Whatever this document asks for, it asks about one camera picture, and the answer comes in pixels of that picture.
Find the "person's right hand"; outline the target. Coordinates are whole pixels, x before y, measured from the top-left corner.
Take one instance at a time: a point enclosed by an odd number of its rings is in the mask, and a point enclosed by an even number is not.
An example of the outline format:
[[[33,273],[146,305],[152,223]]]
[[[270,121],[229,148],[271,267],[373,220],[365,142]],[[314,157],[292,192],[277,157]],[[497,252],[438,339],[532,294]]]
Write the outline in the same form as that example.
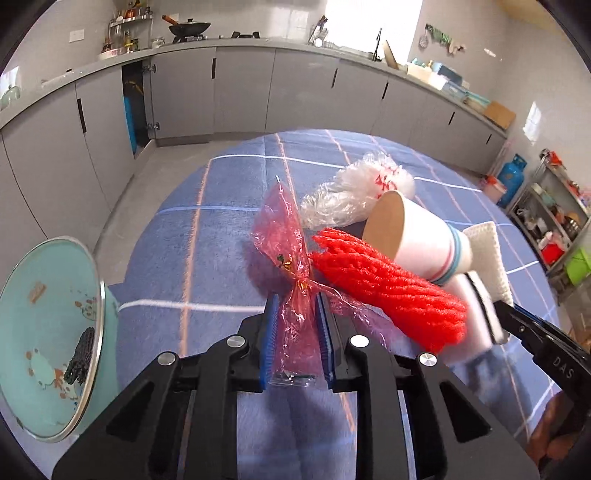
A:
[[[526,448],[541,479],[590,478],[590,411],[559,392],[547,403]]]

